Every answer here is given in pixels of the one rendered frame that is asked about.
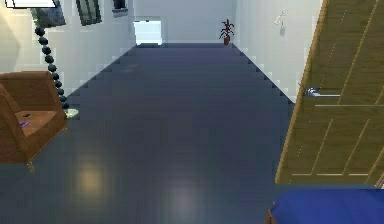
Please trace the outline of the red house plant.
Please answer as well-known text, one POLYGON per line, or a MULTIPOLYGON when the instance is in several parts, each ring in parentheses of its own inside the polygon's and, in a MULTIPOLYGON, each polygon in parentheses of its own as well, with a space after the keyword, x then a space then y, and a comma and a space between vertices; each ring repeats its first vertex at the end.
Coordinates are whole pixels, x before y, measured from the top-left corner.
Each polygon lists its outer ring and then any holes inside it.
POLYGON ((224 45, 228 45, 231 41, 231 36, 234 34, 234 25, 228 19, 223 21, 222 24, 224 27, 220 31, 219 38, 223 40, 224 45))

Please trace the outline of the dark green framed picture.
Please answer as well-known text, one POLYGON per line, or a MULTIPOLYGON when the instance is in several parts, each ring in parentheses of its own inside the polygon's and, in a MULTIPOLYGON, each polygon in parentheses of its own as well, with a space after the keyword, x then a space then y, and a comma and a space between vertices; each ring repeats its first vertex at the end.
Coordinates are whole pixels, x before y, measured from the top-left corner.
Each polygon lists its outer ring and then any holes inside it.
POLYGON ((82 26, 93 25, 102 21, 99 0, 76 0, 82 26))

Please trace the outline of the black beaded floor lamp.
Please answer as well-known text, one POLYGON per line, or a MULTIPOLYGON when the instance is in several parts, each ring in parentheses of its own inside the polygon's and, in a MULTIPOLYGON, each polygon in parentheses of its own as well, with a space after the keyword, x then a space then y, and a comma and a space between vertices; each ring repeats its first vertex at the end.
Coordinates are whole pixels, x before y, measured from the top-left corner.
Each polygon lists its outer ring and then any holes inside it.
MULTIPOLYGON (((56 5, 53 0, 4 0, 5 7, 8 9, 30 9, 31 8, 55 8, 56 5)), ((48 46, 48 39, 45 37, 45 30, 47 28, 35 28, 34 32, 38 36, 38 42, 41 45, 41 51, 44 54, 44 61, 48 64, 48 71, 51 73, 51 76, 54 80, 54 85, 57 89, 58 98, 61 102, 62 109, 66 115, 67 119, 73 118, 79 114, 77 109, 72 109, 67 103, 67 97, 64 94, 64 89, 62 88, 62 82, 60 81, 60 76, 57 73, 57 66, 54 64, 55 59, 51 55, 52 50, 48 46)))

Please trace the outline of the wooden room door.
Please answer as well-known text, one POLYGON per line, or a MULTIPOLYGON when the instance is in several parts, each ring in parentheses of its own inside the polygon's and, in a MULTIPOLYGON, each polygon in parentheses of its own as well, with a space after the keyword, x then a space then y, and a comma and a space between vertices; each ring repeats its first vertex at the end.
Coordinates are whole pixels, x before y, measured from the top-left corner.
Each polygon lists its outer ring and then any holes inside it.
POLYGON ((275 181, 384 184, 384 0, 323 1, 275 181))

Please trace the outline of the small dark wall picture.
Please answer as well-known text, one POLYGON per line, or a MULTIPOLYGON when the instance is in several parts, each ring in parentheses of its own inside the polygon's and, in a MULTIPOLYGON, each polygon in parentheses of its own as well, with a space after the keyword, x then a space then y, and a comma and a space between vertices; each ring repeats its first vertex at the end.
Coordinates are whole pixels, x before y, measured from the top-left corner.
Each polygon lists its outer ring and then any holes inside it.
POLYGON ((114 18, 127 16, 128 8, 126 6, 126 0, 113 0, 112 14, 114 18))

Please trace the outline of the dark framed wall picture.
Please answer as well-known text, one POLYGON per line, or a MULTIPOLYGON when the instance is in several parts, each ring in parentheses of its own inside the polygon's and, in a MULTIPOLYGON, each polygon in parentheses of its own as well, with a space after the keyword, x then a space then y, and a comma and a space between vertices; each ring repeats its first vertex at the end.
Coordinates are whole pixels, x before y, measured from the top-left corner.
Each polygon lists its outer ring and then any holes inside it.
POLYGON ((55 8, 31 8, 33 21, 37 27, 53 28, 66 24, 59 0, 53 0, 55 8))

